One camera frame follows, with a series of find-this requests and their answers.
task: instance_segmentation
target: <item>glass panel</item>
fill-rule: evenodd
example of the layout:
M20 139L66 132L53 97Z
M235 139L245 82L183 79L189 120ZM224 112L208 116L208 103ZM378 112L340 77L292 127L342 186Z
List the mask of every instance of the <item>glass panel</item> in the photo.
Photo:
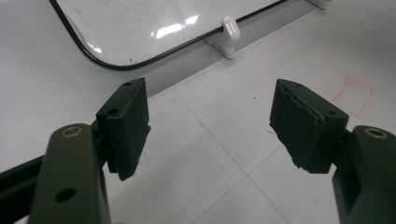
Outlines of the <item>glass panel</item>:
M101 65L134 68L277 0L51 0L79 46Z

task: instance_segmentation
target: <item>tile grout line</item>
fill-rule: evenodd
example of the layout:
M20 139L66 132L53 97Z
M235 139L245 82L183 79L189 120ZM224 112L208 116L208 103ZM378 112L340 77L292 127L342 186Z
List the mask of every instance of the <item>tile grout line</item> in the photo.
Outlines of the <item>tile grout line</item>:
M268 155L264 160L262 160L256 167L253 168L247 175L251 175L257 168L259 168L263 163L265 163L278 149L280 149L283 145L280 144L270 155Z
M210 205L209 208L207 208L200 216L198 216L198 218L196 218L191 224L194 224L195 222L197 222L201 217L204 216L204 214L207 213L207 211L209 211L212 207L214 207L221 199L223 199L225 196L227 196L233 189L235 189L240 183L242 183L242 181L244 181L246 178L248 178L248 175L244 176L244 178L242 178L240 181L238 181L238 183L236 183L232 188L230 188L223 196L221 196L218 200L216 200L212 205Z
M190 108L190 106L184 102L184 100L180 97L180 95L178 94L178 92L176 90L173 90L177 97L184 103L184 105L190 110L190 112L195 116L196 119L198 119L201 123L204 124L203 121L201 121L198 116L195 114L195 112ZM244 172L245 175L248 175L248 173L242 168L242 166L236 161L236 159L230 154L230 152L225 148L225 146L219 141L219 139L212 133L210 132L210 130L206 127L206 125L204 124L205 129L210 133L210 135L216 140L216 142L219 143L219 145L224 149L224 151L233 159L233 161L239 166L239 168Z
M253 182L253 184L254 184L254 186L256 186L256 188L262 193L262 195L264 195L264 197L268 200L268 202L276 209L276 211L283 217L283 219L285 219L285 221L287 222L287 223L289 223L288 222L288 220L283 216L283 214L279 211L279 209L277 209L277 207L271 202L271 200L267 197L267 195L265 195L264 194L264 192L262 192L262 190L259 188L259 186L257 186L257 184L256 184L256 182L254 182L253 181L253 179L251 179L251 177L248 175L247 176L250 180L251 180L251 182Z
M161 91L160 93L157 93L157 94L155 94L155 95L149 97L148 103L150 103L151 101L153 101L153 100L155 100L155 99L160 98L161 96L165 95L166 93L168 93L169 91L172 91L172 90L173 90L173 89L167 89L167 90Z

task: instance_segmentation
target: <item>red marking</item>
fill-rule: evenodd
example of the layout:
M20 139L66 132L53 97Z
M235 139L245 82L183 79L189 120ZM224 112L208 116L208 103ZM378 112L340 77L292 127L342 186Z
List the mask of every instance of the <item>red marking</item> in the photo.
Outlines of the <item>red marking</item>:
M347 110L348 114L356 118L363 119L366 115L368 103L364 102L362 106L359 106L359 99L357 99L358 106L356 106L353 105L355 102L351 102L351 98L353 99L353 96L356 96L357 94L363 94L364 92L367 94L367 91L370 94L373 94L374 89L362 81L357 80L356 78L347 77L343 88L337 93L332 101L336 103L341 109Z
M266 131L267 133L269 133L269 134L276 135L276 133L275 133L275 132L273 132L273 131L269 131L268 129L265 129L265 131Z

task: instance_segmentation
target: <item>white plastic clip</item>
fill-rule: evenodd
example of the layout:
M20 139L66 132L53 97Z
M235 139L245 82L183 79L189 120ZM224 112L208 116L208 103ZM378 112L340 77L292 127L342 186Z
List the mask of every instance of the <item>white plastic clip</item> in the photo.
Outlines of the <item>white plastic clip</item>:
M236 20L232 16L226 16L221 21L224 31L222 35L213 35L206 39L206 43L217 49L227 59L233 59L234 49L233 42L241 38Z
M306 0L315 6L319 7L320 9L326 10L327 5L329 5L329 0Z

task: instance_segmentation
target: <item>bolt hole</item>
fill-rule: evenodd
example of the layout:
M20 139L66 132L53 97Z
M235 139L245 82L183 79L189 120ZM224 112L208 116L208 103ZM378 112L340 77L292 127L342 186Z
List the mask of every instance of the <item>bolt hole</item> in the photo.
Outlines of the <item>bolt hole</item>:
M387 139L388 138L388 134L378 130L378 129L373 129L373 128L368 128L365 129L364 131L366 131L366 133L368 133L369 135L371 135L374 138L379 138L379 139Z
M82 133L81 127L70 127L62 132L62 137L74 137Z
M111 109L107 111L107 114L117 114L117 113L119 113L118 109Z
M76 194L75 189L63 189L55 197L57 203L64 203L73 198Z

